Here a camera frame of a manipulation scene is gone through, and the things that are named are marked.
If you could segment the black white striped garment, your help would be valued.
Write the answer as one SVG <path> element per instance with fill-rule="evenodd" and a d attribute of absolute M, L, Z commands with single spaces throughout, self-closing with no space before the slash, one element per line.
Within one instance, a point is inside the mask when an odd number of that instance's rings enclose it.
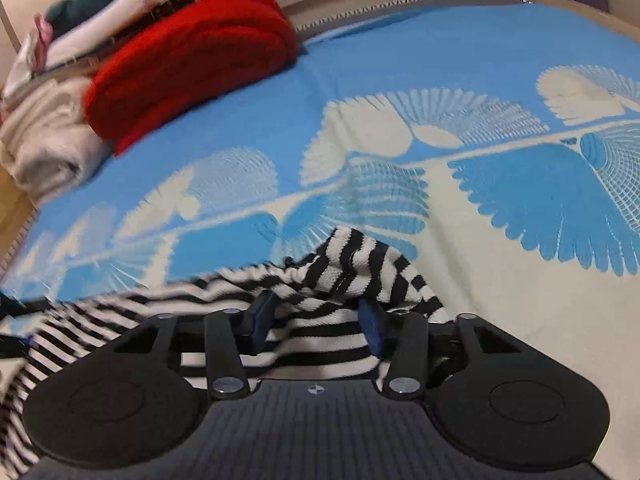
<path fill-rule="evenodd" d="M 362 302 L 376 304 L 392 318 L 416 312 L 435 323 L 450 319 L 404 254 L 346 226 L 298 260 L 220 269 L 75 302 L 40 302 L 42 315 L 24 363 L 1 397 L 1 470 L 17 479 L 38 463 L 23 416 L 32 390 L 159 314 L 201 321 L 226 312 L 231 325 L 242 327 L 242 337 L 264 333 L 262 348 L 241 353 L 250 382 L 382 378 L 388 361 L 367 344 L 358 323 Z"/>

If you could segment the beige folded fleece garment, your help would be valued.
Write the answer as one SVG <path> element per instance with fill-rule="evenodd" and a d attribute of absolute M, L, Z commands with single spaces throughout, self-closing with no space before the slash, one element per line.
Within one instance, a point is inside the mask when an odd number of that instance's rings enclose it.
<path fill-rule="evenodd" d="M 112 154 L 85 118 L 87 77 L 49 80 L 1 127 L 1 166 L 36 205 L 90 179 Z"/>

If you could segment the blue white patterned bedspread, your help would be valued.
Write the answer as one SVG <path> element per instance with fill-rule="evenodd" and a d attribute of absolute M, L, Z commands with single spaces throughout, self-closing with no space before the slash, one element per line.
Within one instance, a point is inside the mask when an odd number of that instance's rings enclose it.
<path fill-rule="evenodd" d="M 639 469 L 639 45 L 511 0 L 423 0 L 332 25 L 45 206 L 2 288 L 76 300 L 311 252 L 397 248 L 598 385 L 598 461 Z"/>

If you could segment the white folded garment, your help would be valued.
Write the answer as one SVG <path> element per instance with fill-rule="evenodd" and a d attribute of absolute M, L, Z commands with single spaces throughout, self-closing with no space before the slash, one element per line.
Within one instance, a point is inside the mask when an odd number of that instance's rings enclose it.
<path fill-rule="evenodd" d="M 40 15 L 36 16 L 34 26 L 23 41 L 4 85 L 3 102 L 11 104 L 23 99 L 35 87 L 37 77 L 109 44 L 126 27 L 140 22 L 168 1 L 113 0 L 92 18 L 53 41 L 46 39 L 53 32 L 53 23 Z"/>

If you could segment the red folded knit garment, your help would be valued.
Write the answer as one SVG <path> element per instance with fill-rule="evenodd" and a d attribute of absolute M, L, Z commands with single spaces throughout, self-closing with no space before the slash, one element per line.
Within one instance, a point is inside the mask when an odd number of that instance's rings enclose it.
<path fill-rule="evenodd" d="M 122 154 L 191 108 L 280 72 L 297 49 L 274 0 L 200 0 L 102 65 L 84 97 L 85 118 Z"/>

